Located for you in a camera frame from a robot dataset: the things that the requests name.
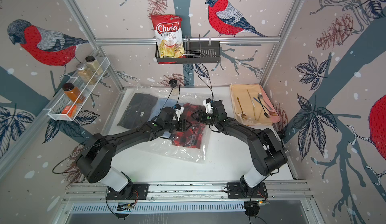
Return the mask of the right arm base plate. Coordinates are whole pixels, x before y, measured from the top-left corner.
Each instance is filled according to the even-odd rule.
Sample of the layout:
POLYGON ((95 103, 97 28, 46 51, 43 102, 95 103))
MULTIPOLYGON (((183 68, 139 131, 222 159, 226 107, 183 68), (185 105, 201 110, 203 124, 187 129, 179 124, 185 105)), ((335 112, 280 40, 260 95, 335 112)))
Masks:
POLYGON ((253 188, 241 182, 227 182, 224 191, 227 193, 229 199, 268 198, 268 193, 264 182, 261 182, 259 185, 253 188))

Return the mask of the light blue shirt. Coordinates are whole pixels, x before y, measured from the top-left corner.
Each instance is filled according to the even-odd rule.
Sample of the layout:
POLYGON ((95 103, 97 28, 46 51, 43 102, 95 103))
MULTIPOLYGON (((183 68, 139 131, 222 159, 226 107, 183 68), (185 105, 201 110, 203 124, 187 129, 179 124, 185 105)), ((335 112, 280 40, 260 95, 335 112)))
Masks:
MULTIPOLYGON (((177 103, 176 99, 166 99, 166 98, 159 98, 156 102, 156 105, 153 107, 151 115, 148 120, 151 120, 155 116, 158 116, 160 113, 160 110, 167 106, 167 107, 173 107, 177 103)), ((192 113, 192 105, 190 103, 180 103, 181 106, 184 107, 184 112, 182 113, 182 117, 188 117, 192 113)))

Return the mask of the clear plastic vacuum bag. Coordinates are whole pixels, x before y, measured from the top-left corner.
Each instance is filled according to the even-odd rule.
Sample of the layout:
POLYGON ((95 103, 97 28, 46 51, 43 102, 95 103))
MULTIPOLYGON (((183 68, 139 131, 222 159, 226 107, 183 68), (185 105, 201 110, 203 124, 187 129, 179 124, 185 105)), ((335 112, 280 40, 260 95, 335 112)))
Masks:
MULTIPOLYGON (((155 87, 145 87, 137 86, 135 88, 129 88, 125 90, 123 98, 120 102, 118 112, 113 121, 113 125, 109 130, 109 134, 120 134, 122 132, 128 131, 129 129, 117 126, 120 121, 125 109, 127 108, 130 100, 132 99, 135 93, 145 93, 151 94, 152 96, 166 99, 176 99, 176 104, 190 103, 199 106, 203 106, 203 101, 207 98, 210 98, 209 90, 203 88, 181 88, 177 96, 171 95, 170 88, 155 88, 155 87)), ((135 148, 141 151, 158 154, 161 156, 166 156, 174 159, 180 159, 183 161, 193 162, 193 163, 204 163, 206 158, 206 151, 209 146, 210 139, 210 130, 208 127, 205 127, 203 140, 201 148, 185 148, 180 146, 172 145, 172 135, 174 133, 166 132, 164 135, 154 141, 148 142, 146 144, 139 144, 135 148)))

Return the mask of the red black plaid shirt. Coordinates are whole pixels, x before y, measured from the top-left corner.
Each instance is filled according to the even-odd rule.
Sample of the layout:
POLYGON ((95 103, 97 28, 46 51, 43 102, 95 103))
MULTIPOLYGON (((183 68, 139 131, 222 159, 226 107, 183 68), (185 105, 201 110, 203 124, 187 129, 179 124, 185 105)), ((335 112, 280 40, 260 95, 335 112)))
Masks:
POLYGON ((191 126, 184 132, 177 132, 172 135, 172 145, 185 148, 201 148, 205 125, 196 121, 192 114, 197 112, 200 108, 199 105, 185 103, 183 105, 184 112, 182 118, 186 119, 191 126))

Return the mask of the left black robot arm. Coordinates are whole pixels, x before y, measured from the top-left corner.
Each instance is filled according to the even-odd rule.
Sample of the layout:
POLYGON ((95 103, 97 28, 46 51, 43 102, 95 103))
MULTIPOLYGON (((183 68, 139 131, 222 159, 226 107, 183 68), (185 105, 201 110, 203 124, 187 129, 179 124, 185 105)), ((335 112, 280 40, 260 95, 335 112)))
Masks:
POLYGON ((122 199, 133 196, 133 182, 111 166, 113 157, 137 144, 160 138, 164 133, 184 132, 191 123, 180 117, 183 108, 164 107, 158 116, 141 126, 115 135, 95 134, 77 155, 75 164, 89 183, 102 183, 122 199))

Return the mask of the dark grey pinstripe shirt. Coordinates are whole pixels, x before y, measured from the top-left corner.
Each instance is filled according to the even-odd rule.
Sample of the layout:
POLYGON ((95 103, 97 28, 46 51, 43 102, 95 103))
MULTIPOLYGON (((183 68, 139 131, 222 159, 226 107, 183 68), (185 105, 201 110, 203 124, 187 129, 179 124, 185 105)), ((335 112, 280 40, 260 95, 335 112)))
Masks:
POLYGON ((152 109, 157 101, 158 98, 151 94, 135 93, 117 126, 129 130, 140 127, 150 118, 152 109))

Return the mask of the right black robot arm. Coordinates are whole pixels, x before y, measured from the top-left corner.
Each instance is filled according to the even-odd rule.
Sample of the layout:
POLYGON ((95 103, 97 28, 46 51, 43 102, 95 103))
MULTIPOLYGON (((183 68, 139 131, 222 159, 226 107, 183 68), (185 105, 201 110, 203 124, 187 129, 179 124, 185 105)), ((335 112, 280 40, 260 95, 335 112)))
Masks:
POLYGON ((265 179, 287 164, 287 155, 283 144, 272 129, 254 129, 227 115, 221 100, 212 101, 192 114, 192 117, 205 125, 214 126, 227 136, 248 145, 253 167, 240 178, 240 185, 245 193, 251 192, 265 179))

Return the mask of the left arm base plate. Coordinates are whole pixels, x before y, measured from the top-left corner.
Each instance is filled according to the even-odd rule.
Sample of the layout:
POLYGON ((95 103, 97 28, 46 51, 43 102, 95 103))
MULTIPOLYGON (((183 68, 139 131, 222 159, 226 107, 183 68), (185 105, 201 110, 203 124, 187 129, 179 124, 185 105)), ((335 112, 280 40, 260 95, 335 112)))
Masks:
POLYGON ((106 200, 146 200, 149 187, 147 183, 129 183, 120 192, 108 188, 106 200))

